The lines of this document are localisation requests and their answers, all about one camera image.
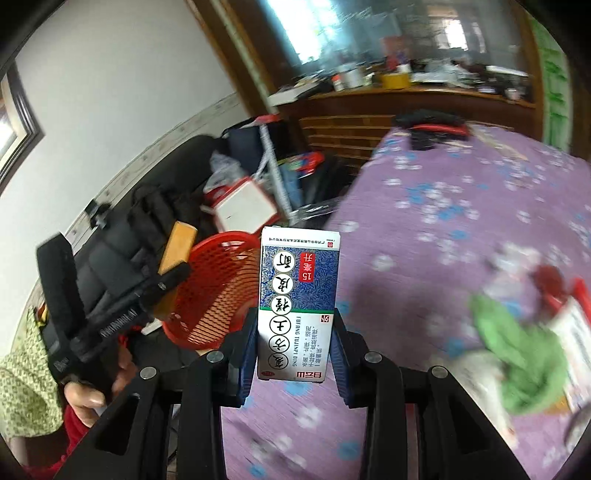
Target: blue patterned box design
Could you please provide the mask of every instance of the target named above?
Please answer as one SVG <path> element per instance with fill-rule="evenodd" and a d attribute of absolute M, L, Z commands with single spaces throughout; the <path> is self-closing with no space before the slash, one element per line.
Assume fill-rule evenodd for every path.
<path fill-rule="evenodd" d="M 293 306 L 292 312 L 333 313 L 335 310 L 336 281 L 339 273 L 339 251 L 319 250 L 314 248 L 295 247 L 262 247 L 261 258 L 261 304 L 262 310 L 271 310 L 271 300 L 277 295 L 273 291 L 272 280 L 276 275 L 273 268 L 273 257 L 276 253 L 288 251 L 295 257 L 295 267 L 289 273 L 294 280 L 294 288 L 289 294 Z M 299 282 L 300 254 L 314 253 L 316 266 L 314 281 Z"/>

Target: red sleeve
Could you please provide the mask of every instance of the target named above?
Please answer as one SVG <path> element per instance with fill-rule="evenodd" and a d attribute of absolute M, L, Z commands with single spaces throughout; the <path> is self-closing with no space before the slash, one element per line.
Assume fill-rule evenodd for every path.
<path fill-rule="evenodd" d="M 80 419 L 74 413 L 74 410 L 68 405 L 64 412 L 64 427 L 68 435 L 69 444 L 66 450 L 66 454 L 62 455 L 61 459 L 49 467 L 33 467 L 24 466 L 25 471 L 34 480 L 51 480 L 57 473 L 57 471 L 64 464 L 68 456 L 74 451 L 76 445 L 82 440 L 82 437 L 88 432 L 89 428 L 84 425 Z"/>

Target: metal screw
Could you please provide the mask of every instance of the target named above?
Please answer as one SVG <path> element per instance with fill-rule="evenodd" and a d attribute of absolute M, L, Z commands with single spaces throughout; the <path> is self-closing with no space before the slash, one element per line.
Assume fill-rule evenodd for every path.
<path fill-rule="evenodd" d="M 214 350 L 207 354 L 207 361 L 213 364 L 221 362 L 223 360 L 223 353 L 220 350 Z"/>
<path fill-rule="evenodd" d="M 382 355 L 377 352 L 367 352 L 364 358 L 370 364 L 378 364 L 382 361 Z"/>
<path fill-rule="evenodd" d="M 447 371 L 446 368 L 440 367 L 439 365 L 437 365 L 431 369 L 431 374 L 435 378 L 446 378 L 448 373 L 449 372 Z"/>
<path fill-rule="evenodd" d="M 142 371 L 139 373 L 139 376 L 144 380 L 149 380 L 153 378 L 158 371 L 154 367 L 143 367 Z"/>

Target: person's arm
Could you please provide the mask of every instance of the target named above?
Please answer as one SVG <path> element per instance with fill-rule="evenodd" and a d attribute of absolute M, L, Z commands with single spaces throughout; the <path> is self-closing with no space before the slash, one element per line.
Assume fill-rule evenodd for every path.
<path fill-rule="evenodd" d="M 34 480 L 51 480 L 57 473 L 57 471 L 64 464 L 69 454 L 74 451 L 76 445 L 82 440 L 82 437 L 90 430 L 89 427 L 84 425 L 81 419 L 78 418 L 74 409 L 68 405 L 64 412 L 64 427 L 68 435 L 68 448 L 66 454 L 62 455 L 60 460 L 49 467 L 34 467 L 34 466 L 23 466 L 25 471 Z"/>
<path fill-rule="evenodd" d="M 137 368 L 133 363 L 131 353 L 121 345 L 119 347 L 119 372 L 111 388 L 114 397 L 131 382 L 136 372 Z M 53 479 L 82 437 L 98 420 L 99 416 L 95 408 L 105 406 L 105 396 L 101 392 L 76 382 L 70 382 L 64 387 L 64 396 L 68 402 L 64 412 L 64 427 L 69 440 L 68 448 L 65 455 L 50 467 L 24 466 L 25 471 L 34 480 Z"/>

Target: red plastic basket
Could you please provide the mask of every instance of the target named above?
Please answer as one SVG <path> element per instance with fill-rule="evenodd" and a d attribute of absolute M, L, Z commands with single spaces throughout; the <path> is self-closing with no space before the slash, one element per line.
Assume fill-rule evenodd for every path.
<path fill-rule="evenodd" d="M 191 350 L 218 348 L 242 327 L 259 292 L 261 241 L 224 232 L 191 250 L 191 276 L 178 287 L 174 313 L 163 322 L 168 338 Z"/>

